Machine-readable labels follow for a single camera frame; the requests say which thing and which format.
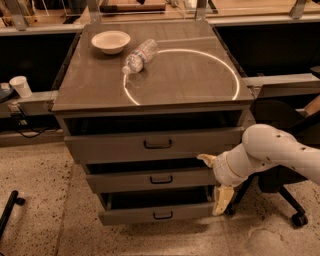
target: drawer handle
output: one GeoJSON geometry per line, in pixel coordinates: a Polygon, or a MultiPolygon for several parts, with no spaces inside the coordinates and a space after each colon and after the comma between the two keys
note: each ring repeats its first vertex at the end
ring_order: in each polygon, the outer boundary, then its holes
{"type": "Polygon", "coordinates": [[[150,177],[150,182],[152,184],[168,184],[168,183],[171,183],[173,181],[173,177],[172,177],[172,175],[170,175],[168,178],[169,178],[168,180],[156,180],[151,176],[150,177]]]}
{"type": "Polygon", "coordinates": [[[161,216],[160,215],[156,216],[156,213],[155,212],[153,213],[153,218],[155,220],[168,220],[168,219],[171,219],[172,217],[173,217],[172,211],[168,214],[161,214],[161,216]]]}
{"type": "Polygon", "coordinates": [[[148,144],[147,141],[143,142],[143,146],[146,149],[166,149],[166,148],[171,148],[172,147],[172,140],[169,139],[168,144],[148,144]]]}

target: chair leg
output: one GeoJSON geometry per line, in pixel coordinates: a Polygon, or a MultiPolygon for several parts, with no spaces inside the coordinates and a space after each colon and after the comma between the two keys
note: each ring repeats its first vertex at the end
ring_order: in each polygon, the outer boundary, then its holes
{"type": "Polygon", "coordinates": [[[289,193],[289,191],[284,187],[281,186],[279,193],[288,201],[288,203],[297,211],[296,214],[292,215],[291,219],[293,224],[296,227],[302,227],[308,224],[308,218],[305,215],[305,210],[302,206],[294,199],[294,197],[289,193]]]}
{"type": "Polygon", "coordinates": [[[254,178],[254,175],[251,175],[243,183],[242,187],[239,189],[234,200],[231,203],[229,203],[229,205],[227,206],[227,208],[224,212],[226,215],[233,216],[236,214],[237,207],[238,207],[240,201],[242,200],[242,198],[244,197],[245,193],[247,192],[251,182],[253,181],[253,178],[254,178]]]}
{"type": "Polygon", "coordinates": [[[11,192],[11,195],[8,199],[8,202],[6,204],[6,207],[3,211],[3,214],[1,216],[1,219],[0,219],[0,239],[2,237],[2,234],[4,232],[4,229],[7,225],[7,222],[9,220],[9,217],[10,217],[10,214],[12,212],[12,209],[13,209],[13,206],[15,204],[18,204],[18,205],[23,205],[25,203],[25,199],[23,198],[18,198],[18,191],[14,190],[11,192]]]}

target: bowl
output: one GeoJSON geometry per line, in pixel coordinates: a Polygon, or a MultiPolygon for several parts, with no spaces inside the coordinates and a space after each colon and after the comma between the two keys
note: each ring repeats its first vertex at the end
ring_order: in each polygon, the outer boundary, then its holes
{"type": "Polygon", "coordinates": [[[105,54],[117,54],[130,42],[131,38],[122,31],[105,31],[95,35],[91,43],[105,54]]]}

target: clear water bottle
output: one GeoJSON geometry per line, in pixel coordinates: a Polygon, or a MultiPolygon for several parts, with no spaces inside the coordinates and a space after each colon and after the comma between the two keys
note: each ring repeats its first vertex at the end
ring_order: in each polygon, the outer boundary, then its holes
{"type": "Polygon", "coordinates": [[[126,75],[140,72],[158,52],[158,44],[153,39],[148,39],[133,50],[126,58],[122,72],[126,75]]]}

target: cabinet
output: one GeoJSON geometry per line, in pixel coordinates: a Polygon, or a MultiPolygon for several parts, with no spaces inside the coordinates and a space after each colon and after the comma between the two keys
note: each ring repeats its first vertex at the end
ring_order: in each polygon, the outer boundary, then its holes
{"type": "Polygon", "coordinates": [[[104,207],[99,218],[109,225],[210,216],[216,182],[196,156],[239,144],[251,101],[205,22],[88,25],[53,111],[104,207]],[[91,46],[91,38],[106,30],[132,37],[120,55],[91,46]],[[124,80],[124,59],[147,39],[146,31],[160,52],[124,80]]]}

